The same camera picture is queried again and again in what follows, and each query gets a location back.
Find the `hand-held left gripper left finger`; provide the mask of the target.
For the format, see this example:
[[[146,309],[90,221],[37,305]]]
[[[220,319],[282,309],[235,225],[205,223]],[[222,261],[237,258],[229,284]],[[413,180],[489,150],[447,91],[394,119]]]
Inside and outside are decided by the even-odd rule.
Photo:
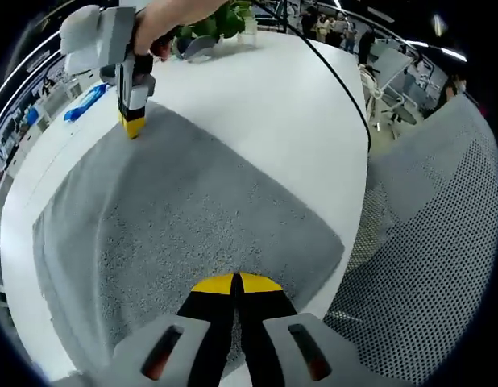
[[[190,291],[176,314],[132,332],[114,350],[113,386],[218,386],[230,351],[234,275],[211,277]]]

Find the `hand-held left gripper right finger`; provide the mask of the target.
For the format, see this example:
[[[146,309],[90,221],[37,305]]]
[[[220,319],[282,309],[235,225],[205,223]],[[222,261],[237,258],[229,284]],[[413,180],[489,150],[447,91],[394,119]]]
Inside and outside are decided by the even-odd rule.
[[[254,386],[379,386],[354,346],[312,314],[299,314],[274,281],[240,273],[242,350]]]

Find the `person's right hand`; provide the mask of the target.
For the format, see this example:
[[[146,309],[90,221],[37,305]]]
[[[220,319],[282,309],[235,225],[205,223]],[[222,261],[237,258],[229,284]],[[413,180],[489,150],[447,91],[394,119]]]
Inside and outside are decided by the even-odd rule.
[[[157,43],[163,35],[179,24],[179,15],[166,3],[153,3],[137,16],[137,29],[134,35],[135,55],[151,53],[162,61],[170,56],[170,43]]]

